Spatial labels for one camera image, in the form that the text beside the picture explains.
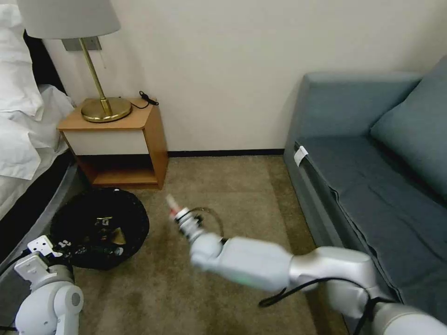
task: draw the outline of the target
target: lamp shade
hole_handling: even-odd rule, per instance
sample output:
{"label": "lamp shade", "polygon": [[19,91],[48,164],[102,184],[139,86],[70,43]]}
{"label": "lamp shade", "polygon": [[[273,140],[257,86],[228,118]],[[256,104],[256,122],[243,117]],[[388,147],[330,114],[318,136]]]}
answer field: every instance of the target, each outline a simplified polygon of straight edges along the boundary
{"label": "lamp shade", "polygon": [[121,28],[110,0],[17,0],[29,36],[68,39]]}

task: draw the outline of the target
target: beige carpet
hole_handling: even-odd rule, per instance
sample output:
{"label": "beige carpet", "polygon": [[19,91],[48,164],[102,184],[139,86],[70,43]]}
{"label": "beige carpet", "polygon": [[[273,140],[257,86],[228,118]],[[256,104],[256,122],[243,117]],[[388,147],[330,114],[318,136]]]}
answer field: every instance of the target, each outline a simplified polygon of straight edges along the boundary
{"label": "beige carpet", "polygon": [[[168,220],[164,198],[171,193],[181,205],[215,209],[226,237],[309,252],[314,245],[282,157],[174,158],[163,191],[133,192],[148,212],[149,236],[111,271],[76,269],[85,294],[80,334],[345,334],[321,292],[259,309],[267,293],[194,269],[187,241]],[[212,217],[205,216],[205,225],[217,231]]]}

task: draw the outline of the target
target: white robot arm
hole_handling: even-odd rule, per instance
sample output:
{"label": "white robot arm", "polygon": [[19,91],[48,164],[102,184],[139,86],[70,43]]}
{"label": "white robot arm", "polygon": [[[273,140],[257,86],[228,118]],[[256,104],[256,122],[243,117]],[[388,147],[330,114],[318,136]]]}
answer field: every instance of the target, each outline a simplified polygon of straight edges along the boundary
{"label": "white robot arm", "polygon": [[415,308],[390,303],[377,286],[374,264],[361,252],[320,247],[292,255],[281,246],[259,240],[223,239],[201,228],[199,220],[168,197],[171,217],[188,238],[191,262],[202,270],[266,291],[307,287],[327,281],[330,305],[346,316],[361,318],[368,302],[381,298],[371,311],[375,335],[447,335],[447,326]]}
{"label": "white robot arm", "polygon": [[[45,236],[35,241],[46,246],[43,249],[52,248]],[[41,253],[43,249],[22,258],[14,266],[23,279],[31,282],[31,294],[21,304],[15,326],[23,335],[77,335],[84,296],[73,284],[73,276],[66,266],[48,266]]]}

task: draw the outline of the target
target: paper scrap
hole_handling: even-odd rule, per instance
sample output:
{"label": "paper scrap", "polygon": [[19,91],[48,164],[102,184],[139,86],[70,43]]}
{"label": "paper scrap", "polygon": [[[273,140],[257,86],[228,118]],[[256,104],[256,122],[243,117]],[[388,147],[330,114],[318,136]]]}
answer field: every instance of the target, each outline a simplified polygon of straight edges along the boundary
{"label": "paper scrap", "polygon": [[295,155],[293,156],[295,163],[297,164],[297,166],[300,165],[301,161],[303,160],[303,158],[305,158],[309,153],[307,152],[307,150],[303,147],[300,146],[297,150],[297,152],[295,153]]}

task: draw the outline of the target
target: black trash can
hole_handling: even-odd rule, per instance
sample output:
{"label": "black trash can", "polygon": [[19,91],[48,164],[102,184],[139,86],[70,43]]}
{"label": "black trash can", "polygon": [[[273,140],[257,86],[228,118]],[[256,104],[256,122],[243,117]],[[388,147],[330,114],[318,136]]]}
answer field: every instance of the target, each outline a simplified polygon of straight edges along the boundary
{"label": "black trash can", "polygon": [[54,249],[74,266],[108,270],[134,255],[149,233],[143,204],[118,188],[94,188],[61,207],[51,222]]}

